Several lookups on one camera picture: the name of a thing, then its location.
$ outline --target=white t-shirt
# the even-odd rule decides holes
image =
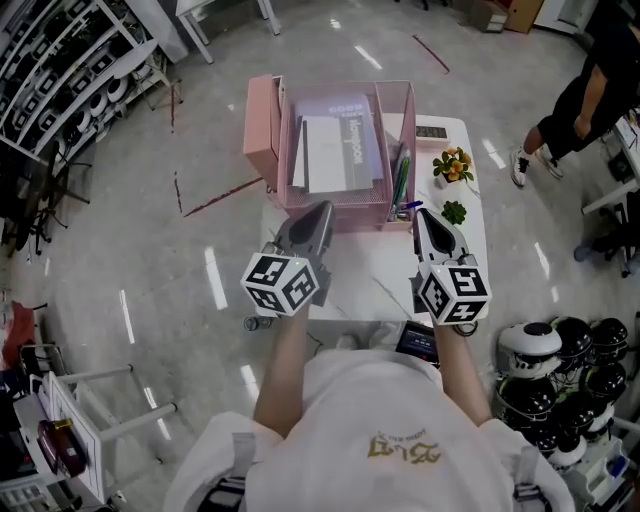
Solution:
[[[194,512],[233,466],[232,434],[253,432],[247,512],[511,511],[525,439],[498,420],[476,427],[439,372],[395,352],[331,351],[305,368],[304,415],[283,440],[235,413],[215,416],[172,483],[165,512]],[[560,476],[537,458],[554,512],[572,511]]]

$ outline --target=purple book cover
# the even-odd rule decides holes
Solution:
[[[383,178],[380,147],[378,146],[373,118],[369,109],[369,101],[365,94],[346,93],[325,98],[303,99],[295,103],[294,110],[296,124],[299,123],[301,116],[362,116],[367,160],[370,162],[371,167],[371,179],[381,180]]]

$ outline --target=pink desk organizer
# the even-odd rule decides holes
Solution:
[[[289,185],[295,163],[295,104],[298,101],[323,99],[345,94],[364,94],[369,102],[375,136],[382,162],[382,179],[374,180],[369,190],[307,194]],[[348,82],[341,84],[293,87],[285,91],[282,112],[278,106],[277,88],[270,75],[249,81],[245,119],[244,150],[254,168],[276,191],[278,201],[290,215],[313,202],[331,200],[336,206],[338,232],[407,230],[410,222],[388,222],[392,203],[391,168],[388,144],[383,126],[383,114],[401,114],[399,143],[405,143],[412,154],[405,202],[414,200],[416,115],[413,87],[407,81]],[[279,145],[274,147],[279,128]]]

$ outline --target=gray floor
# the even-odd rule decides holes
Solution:
[[[583,50],[567,37],[537,30],[481,34],[460,24],[452,9],[432,3],[426,13],[406,0],[274,2],[280,36],[255,18],[220,29],[210,46],[213,65],[194,53],[178,66],[185,102],[176,109],[175,133],[169,110],[151,112],[139,104],[88,152],[94,167],[76,186],[91,205],[65,201],[61,217],[69,229],[53,225],[53,242],[30,263],[26,252],[14,257],[14,297],[27,305],[49,303],[47,336],[63,347],[73,370],[132,363],[156,402],[180,408],[166,422],[170,442],[155,428],[154,437],[141,438],[166,464],[126,488],[133,509],[158,510],[180,458],[212,415],[250,413],[254,386],[241,368],[245,377],[249,365],[257,381],[262,378],[273,331],[243,329],[251,308],[239,279],[258,249],[264,185],[184,217],[256,176],[242,155],[252,76],[284,74],[289,84],[408,79],[419,113],[467,123],[494,294],[489,318],[470,341],[487,385],[495,334],[510,323],[615,315],[631,327],[638,278],[622,280],[615,264],[579,265],[571,256],[598,222],[597,214],[584,218],[581,205],[613,187],[600,145],[568,157],[562,181],[532,169],[524,190],[500,164],[508,164],[529,127],[550,112],[581,68]],[[414,34],[448,64],[449,74]],[[382,69],[363,59],[356,45]],[[209,247],[229,304],[223,311],[216,309],[208,278]],[[372,328],[315,323],[311,334],[330,345],[340,331]],[[309,340],[310,355],[315,346]],[[132,383],[103,392],[120,412],[144,410]]]

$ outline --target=person's arm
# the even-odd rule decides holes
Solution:
[[[302,417],[309,304],[281,320],[253,419],[286,438]]]
[[[593,118],[593,114],[604,95],[606,86],[607,77],[604,75],[600,67],[595,65],[591,72],[589,83],[587,84],[587,90],[584,93],[582,111],[573,125],[576,135],[581,139],[584,139],[591,131],[591,119]]]
[[[444,392],[480,426],[492,418],[491,409],[467,340],[451,327],[434,325],[434,331]]]

